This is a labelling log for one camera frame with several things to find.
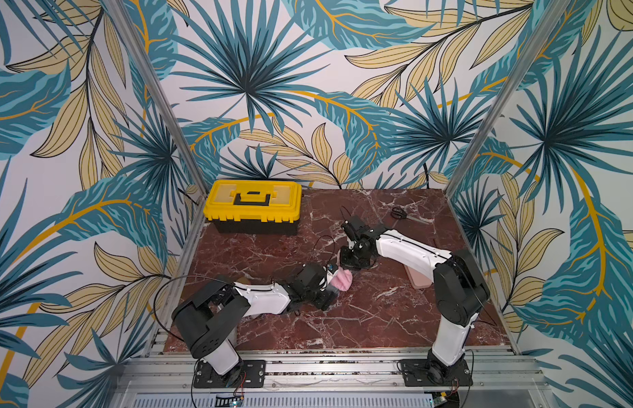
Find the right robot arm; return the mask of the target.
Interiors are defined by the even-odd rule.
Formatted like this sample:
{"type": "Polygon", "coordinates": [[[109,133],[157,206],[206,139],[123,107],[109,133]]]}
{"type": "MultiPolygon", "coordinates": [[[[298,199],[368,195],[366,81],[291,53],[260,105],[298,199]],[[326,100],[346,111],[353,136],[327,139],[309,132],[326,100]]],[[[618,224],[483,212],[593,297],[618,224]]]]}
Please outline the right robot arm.
{"type": "Polygon", "coordinates": [[[388,258],[431,281],[440,324],[428,360],[445,368],[459,363],[471,326],[491,297],[473,254],[434,248],[381,226],[344,230],[349,245],[340,250],[343,269],[365,270],[374,259],[388,258]]]}

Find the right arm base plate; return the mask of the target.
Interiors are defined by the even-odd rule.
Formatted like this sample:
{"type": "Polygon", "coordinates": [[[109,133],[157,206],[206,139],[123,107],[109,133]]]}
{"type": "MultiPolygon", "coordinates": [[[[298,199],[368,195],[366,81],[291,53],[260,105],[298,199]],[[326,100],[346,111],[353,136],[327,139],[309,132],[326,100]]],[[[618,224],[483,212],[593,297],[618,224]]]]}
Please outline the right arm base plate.
{"type": "Polygon", "coordinates": [[[406,387],[454,389],[473,385],[471,370],[464,358],[450,367],[437,359],[404,359],[398,361],[397,368],[406,387]]]}

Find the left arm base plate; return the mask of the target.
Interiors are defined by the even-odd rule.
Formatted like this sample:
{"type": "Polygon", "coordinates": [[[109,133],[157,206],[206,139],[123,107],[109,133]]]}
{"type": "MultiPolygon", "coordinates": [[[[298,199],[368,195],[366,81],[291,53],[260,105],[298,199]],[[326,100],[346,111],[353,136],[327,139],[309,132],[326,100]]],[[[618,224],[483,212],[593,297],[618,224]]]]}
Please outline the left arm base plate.
{"type": "Polygon", "coordinates": [[[265,360],[242,360],[226,374],[219,375],[209,363],[199,360],[193,379],[196,389],[261,389],[266,374],[265,360]]]}

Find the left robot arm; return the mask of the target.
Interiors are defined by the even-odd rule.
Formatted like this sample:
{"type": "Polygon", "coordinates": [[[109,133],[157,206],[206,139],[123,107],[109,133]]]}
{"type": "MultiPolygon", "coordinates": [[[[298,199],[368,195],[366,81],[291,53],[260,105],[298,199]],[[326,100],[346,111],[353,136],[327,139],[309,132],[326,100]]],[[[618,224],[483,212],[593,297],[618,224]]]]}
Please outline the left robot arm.
{"type": "Polygon", "coordinates": [[[336,265],[305,263],[299,273],[270,285],[246,285],[220,276],[176,307],[173,324],[191,356],[222,380],[238,377],[243,361],[231,333],[249,316],[281,316],[305,305],[326,310],[338,296],[336,265]]]}

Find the pink microfibre cloth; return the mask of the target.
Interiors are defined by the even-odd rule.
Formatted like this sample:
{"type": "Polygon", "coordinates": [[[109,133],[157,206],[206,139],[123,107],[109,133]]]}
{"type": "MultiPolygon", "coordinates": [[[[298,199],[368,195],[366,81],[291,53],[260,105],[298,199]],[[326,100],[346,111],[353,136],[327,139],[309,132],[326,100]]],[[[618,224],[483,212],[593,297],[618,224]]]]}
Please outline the pink microfibre cloth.
{"type": "Polygon", "coordinates": [[[333,279],[330,281],[330,285],[340,292],[347,292],[353,282],[353,273],[350,270],[339,268],[334,274],[333,279]]]}

